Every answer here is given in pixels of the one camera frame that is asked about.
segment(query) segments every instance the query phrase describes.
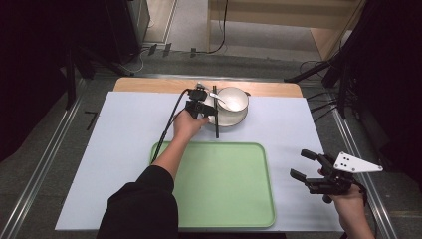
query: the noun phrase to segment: spoon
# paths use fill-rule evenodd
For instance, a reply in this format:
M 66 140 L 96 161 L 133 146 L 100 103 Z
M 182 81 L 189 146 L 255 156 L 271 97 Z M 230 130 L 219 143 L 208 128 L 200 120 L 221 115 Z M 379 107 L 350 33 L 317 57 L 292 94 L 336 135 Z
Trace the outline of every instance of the spoon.
M 229 111 L 233 111 L 233 109 L 231 109 L 231 108 L 229 107 L 229 105 L 227 105 L 227 103 L 226 103 L 226 102 L 224 102 L 224 101 L 223 101 L 223 99 L 221 99 L 221 98 L 220 98 L 217 94 L 210 92 L 210 97 L 215 98 L 215 99 L 217 99 L 218 101 L 222 102 L 222 103 L 226 106 L 226 107 L 223 107 L 223 108 L 226 108 L 226 109 L 227 109 L 227 110 L 229 110 Z

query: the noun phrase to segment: floor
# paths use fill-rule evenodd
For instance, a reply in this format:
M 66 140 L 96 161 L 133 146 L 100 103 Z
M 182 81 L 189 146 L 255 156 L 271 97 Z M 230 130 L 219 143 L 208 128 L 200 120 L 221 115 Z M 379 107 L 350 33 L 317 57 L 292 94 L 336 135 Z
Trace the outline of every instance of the floor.
M 177 0 L 148 0 L 150 21 L 144 41 L 165 44 L 174 17 Z
M 263 26 L 233 24 L 227 25 L 227 48 L 216 55 L 197 55 L 191 58 L 190 49 L 195 47 L 204 49 L 204 39 L 201 31 L 201 21 L 190 21 L 186 17 L 189 7 L 192 14 L 199 14 L 203 2 L 194 0 L 178 0 L 172 25 L 169 29 L 166 43 L 172 43 L 171 52 L 163 57 L 162 51 L 148 56 L 141 55 L 142 60 L 134 59 L 125 65 L 127 68 L 140 69 L 133 71 L 134 76 L 143 75 L 184 75 L 184 76 L 212 76 L 236 77 L 254 79 L 255 81 L 281 81 L 291 78 L 300 72 L 311 68 L 320 61 L 317 48 L 309 29 L 281 27 L 274 30 Z M 215 23 L 213 36 L 218 36 L 218 23 Z M 280 30 L 280 35 L 273 35 Z M 213 47 L 219 44 L 216 37 L 212 41 Z M 85 148 L 89 142 L 93 127 L 93 114 L 98 113 L 106 98 L 112 91 L 118 76 L 109 69 L 96 64 L 97 73 L 93 80 L 82 80 L 79 84 L 80 102 L 73 111 L 72 122 L 66 125 L 66 133 L 53 151 L 48 166 L 45 168 L 42 184 L 35 188 L 36 197 L 26 201 L 28 207 L 23 218 L 16 225 L 10 237 L 1 234 L 0 238 L 95 238 L 96 232 L 58 232 L 54 230 L 63 202 Z M 324 89 L 320 84 L 321 77 L 310 77 L 299 83 L 305 97 L 319 93 L 333 91 L 336 88 Z M 326 104 L 325 95 L 309 101 L 310 109 Z M 65 114 L 64 95 L 40 121 L 29 135 L 22 147 L 12 156 L 0 163 L 0 228 L 7 225 L 8 219 L 22 196 L 33 172 L 40 161 L 46 158 L 46 148 L 50 139 L 61 125 Z M 315 119 L 324 115 L 328 108 L 323 108 L 313 114 Z M 364 128 L 347 111 L 347 125 L 353 134 L 354 142 L 363 158 L 377 162 L 377 155 L 372 148 Z M 325 152 L 339 152 L 348 150 L 343 135 L 338 129 L 335 115 L 328 114 L 316 121 L 316 130 Z M 383 202 L 395 237 L 382 235 L 383 225 L 375 226 L 371 210 L 367 208 L 367 218 L 376 238 L 418 238 L 422 234 L 422 195 L 417 184 L 400 170 L 371 173 L 376 186 L 376 192 Z M 340 233 L 332 232 L 288 232 L 289 239 L 299 238 L 339 238 Z

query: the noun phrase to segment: white plastic piece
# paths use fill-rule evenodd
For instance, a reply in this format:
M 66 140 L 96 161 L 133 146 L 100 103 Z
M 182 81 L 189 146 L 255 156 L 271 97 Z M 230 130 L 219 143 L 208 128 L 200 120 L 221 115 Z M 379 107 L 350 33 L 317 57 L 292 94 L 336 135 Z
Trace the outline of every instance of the white plastic piece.
M 205 89 L 205 90 L 207 90 L 207 91 L 210 91 L 210 89 L 209 89 L 209 88 L 207 88 L 206 86 L 202 85 L 202 83 L 201 83 L 201 82 L 198 82 L 198 83 L 196 84 L 196 87 L 201 87 L 201 88 L 203 88 L 203 89 Z
M 210 97 L 212 97 L 212 98 L 216 98 L 216 99 L 218 99 L 218 100 L 220 100 L 220 101 L 223 101 L 217 94 L 215 94 L 215 93 L 210 93 Z
M 341 152 L 338 155 L 334 168 L 351 173 L 382 171 L 382 166 L 362 160 L 345 152 Z

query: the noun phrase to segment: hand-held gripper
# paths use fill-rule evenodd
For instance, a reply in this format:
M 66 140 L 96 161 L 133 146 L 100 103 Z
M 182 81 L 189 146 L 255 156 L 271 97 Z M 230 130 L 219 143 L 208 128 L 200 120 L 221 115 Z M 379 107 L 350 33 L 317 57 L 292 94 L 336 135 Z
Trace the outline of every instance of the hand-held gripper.
M 337 160 L 330 155 L 316 154 L 307 149 L 302 150 L 301 156 L 311 160 L 316 159 L 322 165 L 320 172 L 323 178 L 307 178 L 306 175 L 294 169 L 291 169 L 291 177 L 303 182 L 310 190 L 310 194 L 324 194 L 322 200 L 325 203 L 332 202 L 329 195 L 345 194 L 353 183 L 365 191 L 364 187 L 354 179 L 354 173 L 382 170 L 381 166 L 344 152 L 339 154 Z
M 208 94 L 201 84 L 197 84 L 194 90 L 188 90 L 187 95 L 191 101 L 186 101 L 185 109 L 194 119 L 198 118 L 198 114 L 203 114 L 205 117 L 218 114 L 217 109 L 202 103 L 207 99 Z

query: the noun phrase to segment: white bowl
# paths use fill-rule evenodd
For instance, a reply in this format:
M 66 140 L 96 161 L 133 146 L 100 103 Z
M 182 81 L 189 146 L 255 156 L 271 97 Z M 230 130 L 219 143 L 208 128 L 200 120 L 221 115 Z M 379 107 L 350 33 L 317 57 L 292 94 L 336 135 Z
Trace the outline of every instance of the white bowl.
M 204 101 L 204 104 L 214 107 L 214 98 L 208 96 L 207 99 Z M 241 122 L 248 114 L 248 108 L 244 108 L 243 110 L 238 111 L 238 112 L 232 112 L 232 111 L 225 110 L 222 106 L 219 106 L 218 104 L 217 104 L 217 110 L 218 110 L 218 125 L 219 126 L 236 125 L 239 122 Z M 210 116 L 208 118 L 210 118 L 209 122 L 211 124 L 216 124 L 215 117 Z
M 229 112 L 241 112 L 249 104 L 248 95 L 239 88 L 224 88 L 218 96 L 223 101 L 218 101 L 218 105 Z

